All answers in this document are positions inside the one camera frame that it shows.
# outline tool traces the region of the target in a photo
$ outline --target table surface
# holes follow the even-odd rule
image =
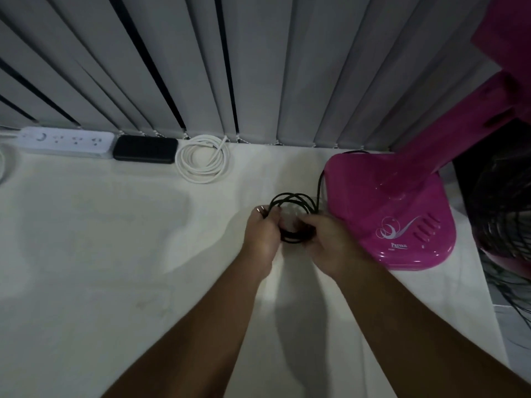
[[[20,154],[2,146],[0,396],[98,397],[209,289],[252,207],[315,196],[341,150],[231,144],[229,172],[190,184],[174,166]],[[507,364],[452,166],[457,227],[441,265],[395,272]],[[262,282],[227,397],[395,396],[335,283],[283,245]]]

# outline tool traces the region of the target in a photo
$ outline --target white power strip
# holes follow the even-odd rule
[[[29,153],[110,159],[115,141],[116,134],[108,132],[24,127],[8,143]]]

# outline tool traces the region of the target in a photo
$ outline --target fan logo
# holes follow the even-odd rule
[[[402,249],[402,250],[406,250],[406,249],[407,249],[407,245],[405,245],[405,244],[395,244],[395,243],[391,243],[391,247],[393,247],[393,248],[399,248],[399,249]]]
[[[409,223],[401,230],[400,223],[395,218],[386,216],[382,219],[382,227],[376,229],[376,236],[379,239],[398,239],[406,232],[408,227],[410,227],[417,218],[420,218],[420,216],[416,216],[415,218],[411,219],[411,221],[409,221]]]

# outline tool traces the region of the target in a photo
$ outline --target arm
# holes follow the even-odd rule
[[[306,248],[341,289],[398,397],[531,396],[531,386],[424,306],[354,241],[344,224],[323,215]]]
[[[260,282],[280,245],[275,207],[255,208],[242,250],[197,305],[107,390],[115,397],[222,397],[247,330]]]

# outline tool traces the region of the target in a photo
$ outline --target gray vertical blind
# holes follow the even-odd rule
[[[0,0],[0,125],[388,150],[499,70],[490,0],[111,1]]]

